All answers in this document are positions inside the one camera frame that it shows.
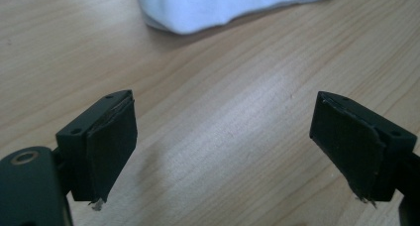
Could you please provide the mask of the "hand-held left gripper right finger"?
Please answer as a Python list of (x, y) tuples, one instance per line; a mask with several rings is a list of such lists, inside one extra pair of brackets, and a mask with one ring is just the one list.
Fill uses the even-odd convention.
[(309, 136), (339, 169), (354, 194), (388, 201), (396, 190), (418, 198), (417, 137), (338, 94), (317, 94)]

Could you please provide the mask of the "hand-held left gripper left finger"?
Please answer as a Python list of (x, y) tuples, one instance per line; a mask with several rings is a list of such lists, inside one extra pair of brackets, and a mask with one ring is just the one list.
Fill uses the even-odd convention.
[(76, 201), (106, 201), (137, 137), (133, 92), (100, 98), (55, 134), (54, 157), (63, 191)]

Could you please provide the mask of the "white cloth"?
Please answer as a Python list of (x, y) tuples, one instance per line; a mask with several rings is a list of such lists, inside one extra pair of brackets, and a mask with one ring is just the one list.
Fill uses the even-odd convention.
[(145, 23), (178, 35), (224, 26), (265, 10), (319, 0), (138, 0)]

